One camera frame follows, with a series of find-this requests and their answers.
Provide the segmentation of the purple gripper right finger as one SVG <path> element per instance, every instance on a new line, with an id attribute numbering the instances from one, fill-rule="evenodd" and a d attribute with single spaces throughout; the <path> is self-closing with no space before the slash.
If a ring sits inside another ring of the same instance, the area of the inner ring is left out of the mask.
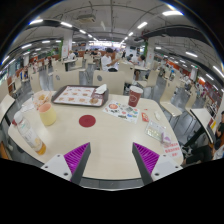
<path id="1" fill-rule="evenodd" d="M 135 157 L 144 185 L 150 184 L 182 169 L 169 155 L 159 155 L 138 143 L 133 144 L 132 153 Z"/>

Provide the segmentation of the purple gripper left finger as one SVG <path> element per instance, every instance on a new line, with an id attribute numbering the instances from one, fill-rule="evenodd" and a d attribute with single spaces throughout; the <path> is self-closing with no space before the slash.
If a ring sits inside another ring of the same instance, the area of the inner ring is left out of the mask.
<path id="1" fill-rule="evenodd" d="M 42 169 L 79 185 L 90 153 L 90 143 L 85 143 L 65 155 L 56 154 L 42 166 Z"/>

